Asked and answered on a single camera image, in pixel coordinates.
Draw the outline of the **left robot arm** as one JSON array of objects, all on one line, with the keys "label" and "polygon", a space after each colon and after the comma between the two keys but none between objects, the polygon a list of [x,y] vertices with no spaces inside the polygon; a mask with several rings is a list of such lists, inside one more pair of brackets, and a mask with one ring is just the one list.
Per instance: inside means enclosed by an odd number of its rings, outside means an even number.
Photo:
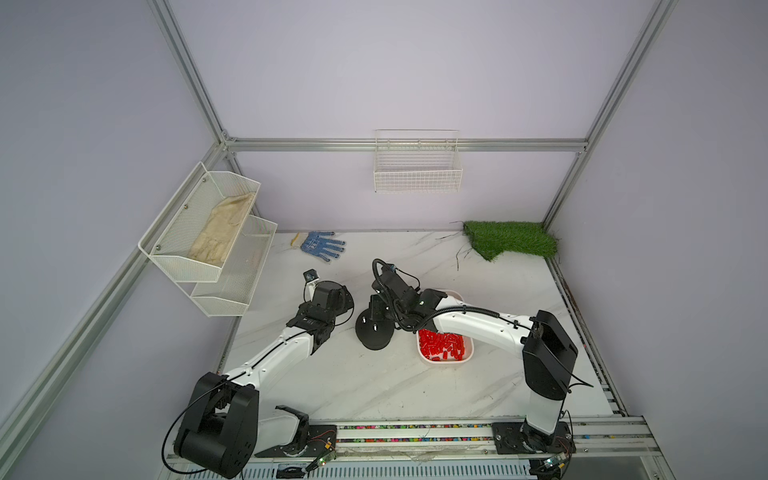
[{"label": "left robot arm", "polygon": [[330,339],[337,317],[354,309],[346,286],[334,281],[305,284],[306,299],[269,346],[224,374],[208,372],[194,386],[190,401],[171,427],[176,456],[232,479],[253,454],[277,450],[297,456],[309,446],[309,416],[286,405],[271,417],[260,415],[261,396],[294,366]]}]

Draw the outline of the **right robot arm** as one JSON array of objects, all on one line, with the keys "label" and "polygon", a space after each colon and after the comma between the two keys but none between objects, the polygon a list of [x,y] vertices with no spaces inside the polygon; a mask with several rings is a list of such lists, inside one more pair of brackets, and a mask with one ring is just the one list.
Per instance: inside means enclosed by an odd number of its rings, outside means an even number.
[{"label": "right robot arm", "polygon": [[440,290],[403,280],[406,273],[381,259],[372,262],[374,293],[355,322],[358,340],[369,350],[389,345],[397,330],[469,337],[519,357],[529,389],[524,421],[513,435],[515,452],[553,452],[564,434],[561,411],[570,393],[578,349],[556,316],[500,313],[473,306]]}]

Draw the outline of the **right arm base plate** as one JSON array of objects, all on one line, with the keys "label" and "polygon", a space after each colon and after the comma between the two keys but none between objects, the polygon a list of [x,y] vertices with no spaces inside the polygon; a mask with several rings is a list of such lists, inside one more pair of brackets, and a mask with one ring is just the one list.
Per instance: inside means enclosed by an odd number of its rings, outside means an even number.
[{"label": "right arm base plate", "polygon": [[564,421],[558,421],[550,434],[525,421],[494,422],[491,430],[496,451],[501,455],[570,454],[575,449],[571,428]]}]

